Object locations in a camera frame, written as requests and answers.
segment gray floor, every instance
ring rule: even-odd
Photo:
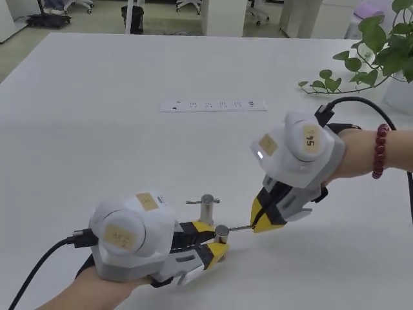
[[[70,25],[60,32],[83,33],[124,33],[121,6],[125,2],[96,1],[92,14],[88,15],[86,9],[80,5],[72,6],[69,15],[72,17]],[[201,35],[201,20],[196,15],[193,6],[185,6],[179,13],[175,11],[174,4],[145,4],[144,30],[145,34],[173,34],[184,32],[190,35]],[[246,16],[245,37],[279,37],[278,21],[282,6],[267,4],[264,9],[270,15],[269,22],[256,25],[256,20]],[[8,41],[0,45],[0,82],[50,33],[47,29],[26,28]]]

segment electrical outlet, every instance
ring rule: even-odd
[[[161,112],[237,112],[267,111],[264,101],[220,100],[220,101],[171,101],[161,107]]]

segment red bead bracelet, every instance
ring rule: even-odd
[[[386,124],[381,124],[377,129],[376,146],[374,147],[374,168],[372,173],[374,179],[379,179],[383,175],[386,159],[386,137],[389,131],[390,127]]]

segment hand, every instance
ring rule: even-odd
[[[85,269],[76,280],[55,298],[37,310],[113,310],[148,278],[119,283],[100,279],[96,268]]]
[[[91,309],[114,309],[127,299],[132,291],[140,286],[150,284],[150,279],[144,278],[133,282],[111,282],[100,279],[95,267],[85,269],[71,285],[87,300],[97,303]]]

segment small metal cylinder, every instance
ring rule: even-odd
[[[217,227],[215,227],[214,241],[218,243],[227,244],[229,234],[230,234],[230,230],[227,226],[218,225]],[[225,253],[225,255],[219,261],[222,262],[226,257],[227,257],[227,254]]]
[[[214,211],[214,197],[206,194],[201,198],[201,216],[199,221],[207,225],[213,225],[214,219],[212,213]]]

